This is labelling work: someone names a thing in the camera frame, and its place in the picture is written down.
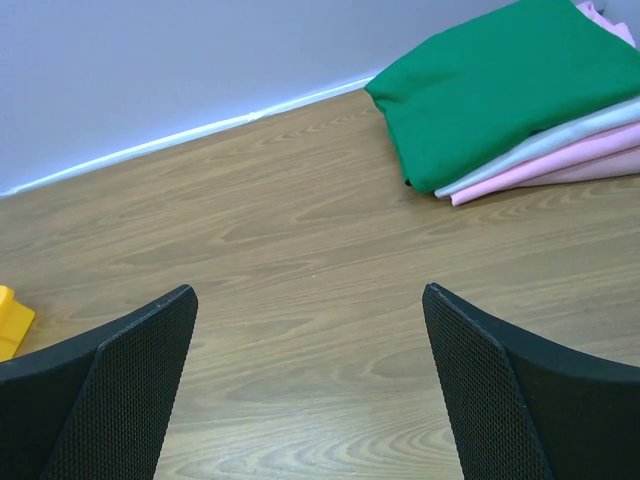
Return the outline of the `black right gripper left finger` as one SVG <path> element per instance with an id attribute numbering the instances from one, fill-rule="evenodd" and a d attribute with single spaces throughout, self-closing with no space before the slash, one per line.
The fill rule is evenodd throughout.
<path id="1" fill-rule="evenodd" d="M 2 478 L 153 478 L 197 311 L 194 289 L 181 285 L 2 362 Z"/>

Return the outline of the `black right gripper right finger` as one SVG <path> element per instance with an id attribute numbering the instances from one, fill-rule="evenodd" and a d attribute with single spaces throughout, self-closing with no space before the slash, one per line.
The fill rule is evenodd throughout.
<path id="1" fill-rule="evenodd" d="M 545 339 L 436 283 L 422 304 L 464 478 L 638 478 L 638 367 Z"/>

